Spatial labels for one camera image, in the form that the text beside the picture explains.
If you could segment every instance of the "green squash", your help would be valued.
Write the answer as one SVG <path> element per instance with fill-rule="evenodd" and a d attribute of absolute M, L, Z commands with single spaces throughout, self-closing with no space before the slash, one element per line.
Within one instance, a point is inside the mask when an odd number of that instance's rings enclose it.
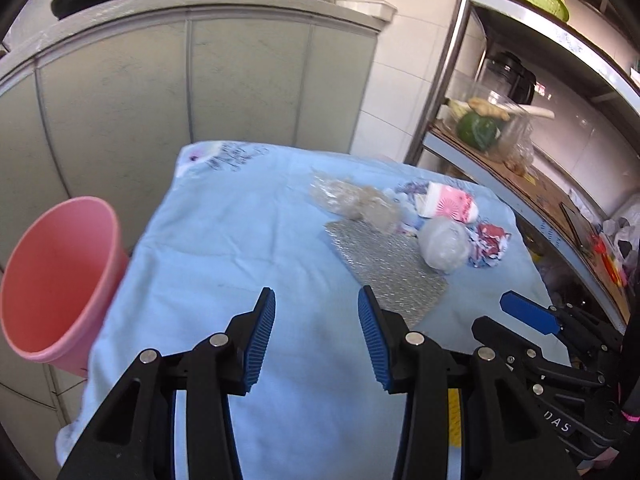
<path fill-rule="evenodd" d="M 485 152 L 495 142 L 498 126 L 494 118 L 482 117 L 471 111 L 458 121 L 456 133 L 465 144 Z"/>

